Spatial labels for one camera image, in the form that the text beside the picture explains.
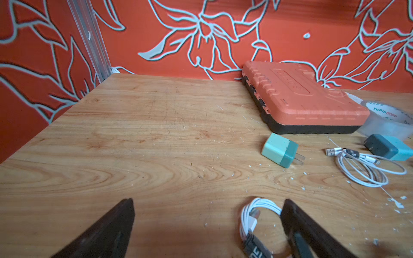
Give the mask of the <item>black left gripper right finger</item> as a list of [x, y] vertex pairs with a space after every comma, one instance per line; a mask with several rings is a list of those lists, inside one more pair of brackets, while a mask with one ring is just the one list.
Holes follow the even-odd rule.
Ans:
[[316, 223], [292, 200], [286, 199], [280, 215], [294, 258], [354, 258], [348, 249]]

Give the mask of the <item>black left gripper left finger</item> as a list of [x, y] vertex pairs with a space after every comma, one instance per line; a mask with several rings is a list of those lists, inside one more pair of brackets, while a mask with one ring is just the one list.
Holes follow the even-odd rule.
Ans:
[[133, 199], [123, 199], [54, 258], [123, 258], [135, 218]]

